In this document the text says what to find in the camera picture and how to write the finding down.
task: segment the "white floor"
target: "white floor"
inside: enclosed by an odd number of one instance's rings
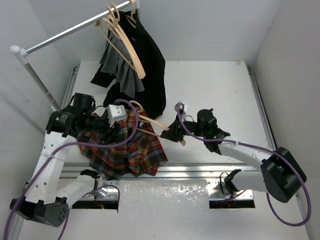
[[[100,64],[81,62],[73,93],[94,96],[102,105],[107,89],[90,83]],[[166,109],[158,121],[169,126],[176,118],[174,106],[186,103],[197,119],[201,109],[213,108],[218,126],[243,142],[268,147],[246,64],[234,61],[167,61],[165,66]],[[157,134],[162,129],[153,125]],[[170,163],[232,163],[237,160],[209,152],[201,141],[187,136],[186,146],[160,139]],[[67,162],[88,162],[75,146]]]
[[[97,62],[82,62],[74,92],[91,94],[102,104],[106,89],[90,84]],[[219,126],[240,140],[267,147],[266,134],[244,62],[167,62],[167,107],[159,120],[175,119],[178,101],[189,105],[189,114],[214,108]],[[162,140],[170,162],[230,163],[207,151],[202,142],[188,137],[187,144]],[[76,152],[69,162],[88,162]],[[256,208],[209,209],[205,180],[121,180],[119,213],[115,210],[72,209],[64,240],[307,240],[304,226],[279,222],[268,207],[266,195],[254,192]],[[278,214],[296,223],[302,220],[296,198],[274,202]],[[56,240],[61,227],[24,221],[19,240]]]

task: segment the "wooden hanger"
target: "wooden hanger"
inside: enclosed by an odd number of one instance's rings
[[[169,127],[167,127],[166,125],[164,125],[164,124],[162,124],[162,123],[160,123],[160,122],[158,122],[156,120],[153,120],[153,119],[151,119],[149,117],[140,115],[139,113],[141,113],[144,110],[144,108],[142,107],[142,105],[140,103],[138,103],[137,101],[134,101],[134,100],[131,100],[129,102],[132,103],[132,104],[136,104],[139,107],[139,109],[137,110],[137,113],[138,113],[138,120],[140,122],[143,122],[143,123],[154,123],[154,124],[158,125],[159,127],[163,128],[166,131],[169,130]],[[158,138],[161,138],[160,135],[157,135],[157,134],[155,134],[153,132],[150,132],[150,131],[147,131],[147,130],[143,130],[143,129],[140,129],[140,128],[138,128],[137,130],[140,131],[140,132],[143,132],[143,133],[150,134],[152,136],[156,136]],[[180,141],[180,144],[182,146],[185,146],[186,145],[186,141],[182,140],[182,141]]]
[[[135,3],[133,0],[130,0],[131,4],[132,4],[132,7],[133,7],[133,11],[131,11],[131,16],[129,15],[125,15],[125,18],[127,19],[127,21],[129,22],[129,24],[136,28],[136,20],[134,18],[134,14],[136,14],[136,6],[135,6]]]
[[[106,34],[106,32],[103,30],[102,28],[102,23],[99,23],[100,26],[100,30],[103,33],[104,37],[106,38],[106,40],[109,42],[109,44],[119,53],[119,55],[129,64],[130,67],[132,67],[132,69],[134,71],[136,71],[138,78],[139,79],[143,79],[146,76],[145,70],[141,64],[141,61],[134,49],[134,47],[132,46],[131,42],[129,41],[127,35],[125,34],[125,32],[123,31],[123,29],[121,28],[121,26],[119,25],[119,21],[120,21],[120,14],[119,11],[116,7],[116,5],[113,3],[112,4],[114,10],[116,10],[117,12],[117,17],[115,16],[114,12],[112,11],[112,9],[107,6],[108,10],[111,12],[111,15],[109,15],[109,19],[107,19],[106,17],[102,18],[101,20],[104,21],[108,28],[110,29],[110,31],[113,32],[113,34],[119,38],[120,40],[122,40],[124,46],[126,47],[131,59],[132,59],[132,63],[131,61],[129,61],[117,48],[116,46],[110,41],[110,39],[108,38],[108,35]]]

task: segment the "black jacket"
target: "black jacket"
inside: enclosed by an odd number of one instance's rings
[[[142,79],[144,91],[136,92],[135,97],[131,98],[123,92],[120,92],[120,84],[117,82],[108,91],[103,105],[106,107],[109,104],[113,104],[116,99],[125,99],[128,101],[135,100],[143,106],[149,118],[155,119],[162,115],[166,108],[166,91],[164,83],[165,59],[154,40],[142,26],[137,14],[134,15],[136,28],[129,24],[125,16],[130,15],[130,11],[120,11],[119,14],[119,24],[135,49],[145,71],[145,77]],[[91,83],[106,88],[115,76],[101,72],[101,68],[102,66],[95,74]]]

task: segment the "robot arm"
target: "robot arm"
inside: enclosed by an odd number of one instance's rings
[[[245,172],[240,169],[233,170],[225,179],[223,190],[234,194],[240,190],[255,190],[266,192],[282,203],[287,203],[301,187],[297,176],[293,171],[275,155],[249,146],[237,144],[238,139],[232,137],[230,133],[218,128],[217,119],[214,117],[213,109],[202,109],[197,113],[197,122],[186,121],[186,109],[179,109],[181,119],[185,127],[195,136],[204,139],[217,139],[217,141],[204,141],[206,148],[213,153],[235,158],[248,164],[259,172]],[[178,116],[169,126],[169,130],[162,132],[161,137],[180,142],[184,136],[189,135],[181,126]],[[284,157],[293,168],[299,173],[304,182],[307,177],[291,155],[291,153],[280,147],[274,152]]]
[[[55,111],[49,118],[42,152],[32,178],[49,157],[52,160],[40,173],[16,213],[24,219],[38,223],[60,226],[69,213],[69,208],[82,196],[97,187],[98,173],[84,170],[72,183],[57,191],[57,185],[66,157],[71,146],[59,150],[54,156],[52,152],[58,147],[77,142],[79,131],[100,133],[107,144],[112,136],[117,135],[117,122],[127,118],[123,105],[109,105],[105,116],[91,115],[96,109],[92,96],[76,93],[70,104],[61,111]],[[13,199],[10,208],[15,205]]]
[[[99,133],[105,143],[118,134],[117,122],[127,117],[124,106],[109,105],[105,117],[91,115],[95,109],[92,96],[76,93],[73,106],[69,104],[62,111],[55,111],[50,116],[41,156],[33,177],[54,150],[63,144],[76,142],[79,131]],[[182,114],[183,124],[193,135],[204,139],[217,139],[217,141],[204,141],[210,152],[235,158],[258,170],[254,172],[233,170],[224,179],[224,192],[233,195],[239,190],[251,189],[269,193],[280,202],[287,203],[301,187],[297,176],[272,153],[237,144],[236,138],[218,128],[217,119],[212,113],[213,109],[200,110],[197,122],[185,120],[186,109],[185,106],[179,111]],[[187,135],[177,116],[169,126],[169,130],[162,132],[161,137],[180,142]],[[231,140],[236,144],[220,140]],[[59,177],[69,150],[70,147],[65,147],[53,156],[19,204],[17,214],[27,220],[58,227],[67,217],[69,208],[82,196],[96,189],[98,173],[85,170],[75,181],[57,191]],[[275,152],[287,159],[306,182],[306,175],[287,149],[280,147]],[[12,200],[11,209],[16,201],[17,199]]]

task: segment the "white wall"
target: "white wall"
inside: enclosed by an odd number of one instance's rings
[[[52,36],[105,11],[111,0],[28,0]],[[115,0],[119,4],[124,0]],[[140,0],[140,18],[167,61],[246,61],[251,65],[281,0]],[[106,41],[94,25],[55,46],[69,68],[100,60]]]
[[[3,233],[12,198],[31,177],[43,145],[51,109],[15,57],[11,45],[26,47],[47,37],[26,0],[3,0],[0,7],[0,232]],[[43,82],[62,102],[70,76],[58,52],[47,46],[29,56]]]
[[[276,142],[291,150],[308,177],[312,240],[320,235],[319,12],[319,0],[283,0],[254,67]]]

